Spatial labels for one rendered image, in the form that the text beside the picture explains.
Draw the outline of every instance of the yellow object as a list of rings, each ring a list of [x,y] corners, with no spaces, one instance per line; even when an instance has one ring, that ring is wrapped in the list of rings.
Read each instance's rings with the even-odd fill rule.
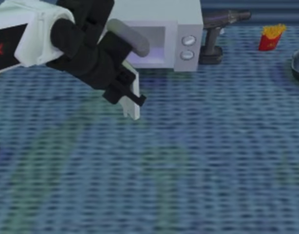
[[[280,34],[286,31],[287,27],[284,24],[263,27],[262,34],[269,39],[277,38]]]

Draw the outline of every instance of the white microwave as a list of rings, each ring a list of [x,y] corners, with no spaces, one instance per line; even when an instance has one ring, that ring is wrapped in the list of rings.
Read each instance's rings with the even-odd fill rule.
[[[115,0],[109,19],[123,21],[149,40],[146,57],[133,52],[127,57],[134,68],[197,70],[204,29],[200,0]]]

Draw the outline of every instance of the black drill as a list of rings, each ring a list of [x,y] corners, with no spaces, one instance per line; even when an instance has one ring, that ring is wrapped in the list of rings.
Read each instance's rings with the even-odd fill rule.
[[[250,11],[224,10],[203,14],[204,29],[207,30],[205,45],[201,47],[199,64],[219,64],[222,61],[223,50],[216,46],[220,31],[227,25],[251,18]]]

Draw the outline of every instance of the blue textured surface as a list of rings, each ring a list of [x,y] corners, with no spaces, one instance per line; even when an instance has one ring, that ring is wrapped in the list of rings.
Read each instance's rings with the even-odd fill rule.
[[[266,53],[260,31],[228,28],[221,65],[142,71],[137,122],[68,75],[1,75],[0,234],[299,234],[299,27]]]

